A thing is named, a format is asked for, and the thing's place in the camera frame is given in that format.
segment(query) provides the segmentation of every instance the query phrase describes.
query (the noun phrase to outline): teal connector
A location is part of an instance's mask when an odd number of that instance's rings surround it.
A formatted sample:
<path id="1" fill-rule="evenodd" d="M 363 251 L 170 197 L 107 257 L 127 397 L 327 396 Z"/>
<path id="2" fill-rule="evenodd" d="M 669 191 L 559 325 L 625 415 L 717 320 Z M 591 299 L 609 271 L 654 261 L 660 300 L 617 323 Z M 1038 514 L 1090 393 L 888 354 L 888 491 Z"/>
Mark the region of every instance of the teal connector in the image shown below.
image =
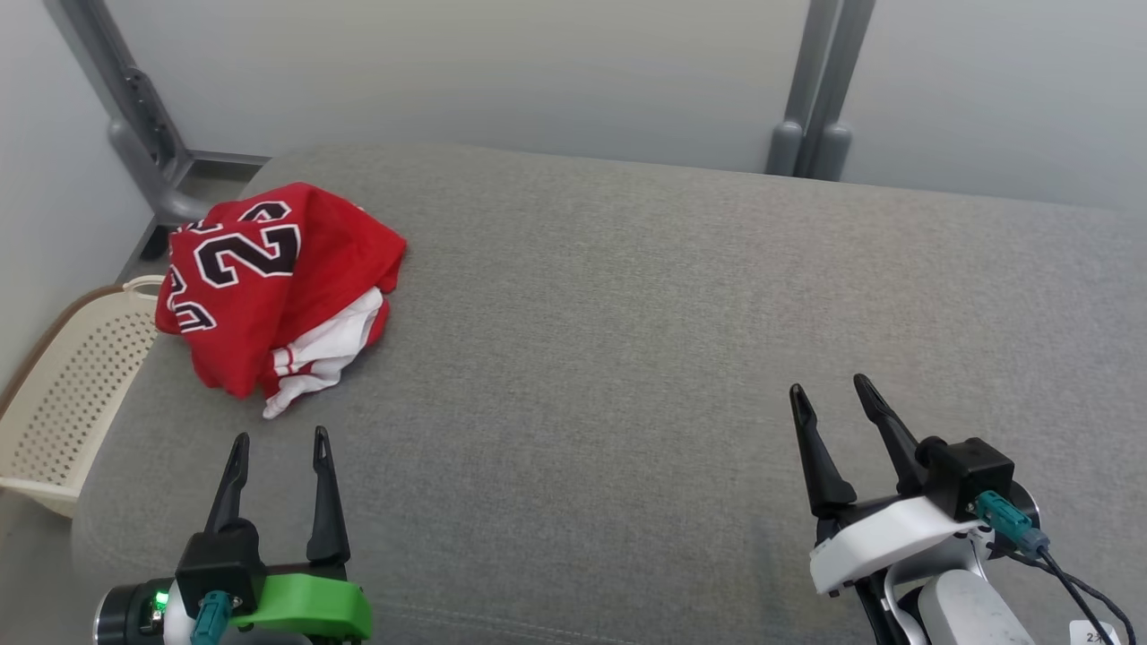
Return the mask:
<path id="1" fill-rule="evenodd" d="M 1029 558 L 1038 555 L 1040 549 L 1051 544 L 1044 531 L 1031 526 L 1031 518 L 990 490 L 976 498 L 976 515 Z"/>
<path id="2" fill-rule="evenodd" d="M 203 597 L 200 615 L 192 631 L 192 645 L 219 645 L 231 621 L 231 597 L 224 591 L 212 591 Z"/>

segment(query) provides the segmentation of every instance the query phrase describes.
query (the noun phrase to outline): gray table surface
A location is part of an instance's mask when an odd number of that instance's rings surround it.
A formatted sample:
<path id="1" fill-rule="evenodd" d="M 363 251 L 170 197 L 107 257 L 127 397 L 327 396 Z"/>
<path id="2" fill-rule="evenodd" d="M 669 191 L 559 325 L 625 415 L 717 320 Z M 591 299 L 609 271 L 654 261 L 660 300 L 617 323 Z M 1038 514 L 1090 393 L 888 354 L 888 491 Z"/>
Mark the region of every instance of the gray table surface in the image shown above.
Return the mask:
<path id="1" fill-rule="evenodd" d="M 786 397 L 887 494 L 865 372 L 918 436 L 1012 457 L 1060 562 L 1147 624 L 1147 218 L 452 146 L 304 150 L 247 194 L 296 180 L 408 239 L 381 344 L 265 422 L 161 339 L 80 499 L 92 580 L 170 573 L 241 430 L 264 559 L 301 560 L 325 423 L 379 643 L 869 642 L 813 592 Z M 1067 642 L 1053 578 L 990 576 Z"/>

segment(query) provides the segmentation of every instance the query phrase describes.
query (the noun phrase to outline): green plastic part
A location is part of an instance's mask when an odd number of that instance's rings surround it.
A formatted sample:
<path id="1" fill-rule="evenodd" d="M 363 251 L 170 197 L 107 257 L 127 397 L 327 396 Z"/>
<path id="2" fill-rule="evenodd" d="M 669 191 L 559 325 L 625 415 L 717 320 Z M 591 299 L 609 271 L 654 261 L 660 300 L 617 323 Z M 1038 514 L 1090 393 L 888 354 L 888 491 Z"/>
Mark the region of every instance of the green plastic part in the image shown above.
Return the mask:
<path id="1" fill-rule="evenodd" d="M 370 606 L 357 584 L 307 574 L 267 576 L 253 614 L 233 616 L 235 627 L 366 640 L 373 628 Z"/>

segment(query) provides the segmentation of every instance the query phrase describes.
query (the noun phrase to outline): beige plastic basket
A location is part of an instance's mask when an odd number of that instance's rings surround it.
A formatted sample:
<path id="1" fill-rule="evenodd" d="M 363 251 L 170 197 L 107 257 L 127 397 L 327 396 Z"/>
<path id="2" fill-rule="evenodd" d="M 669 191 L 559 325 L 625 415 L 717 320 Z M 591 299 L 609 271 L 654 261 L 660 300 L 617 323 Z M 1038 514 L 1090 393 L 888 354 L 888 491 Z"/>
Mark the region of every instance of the beige plastic basket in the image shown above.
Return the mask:
<path id="1" fill-rule="evenodd" d="M 162 275 L 104 287 L 68 308 L 0 395 L 0 488 L 71 518 L 124 394 L 155 342 Z"/>

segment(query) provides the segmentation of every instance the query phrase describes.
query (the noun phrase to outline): red and white garment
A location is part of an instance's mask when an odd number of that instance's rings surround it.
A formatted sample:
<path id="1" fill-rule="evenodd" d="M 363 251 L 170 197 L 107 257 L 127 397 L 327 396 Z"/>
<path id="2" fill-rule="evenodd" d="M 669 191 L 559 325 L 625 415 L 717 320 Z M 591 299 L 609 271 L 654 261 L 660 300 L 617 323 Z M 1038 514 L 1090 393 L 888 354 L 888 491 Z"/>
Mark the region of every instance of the red and white garment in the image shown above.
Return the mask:
<path id="1" fill-rule="evenodd" d="M 382 335 L 406 241 L 307 184 L 216 205 L 170 236 L 156 327 L 179 334 L 208 387 L 263 387 L 272 419 L 338 382 Z"/>

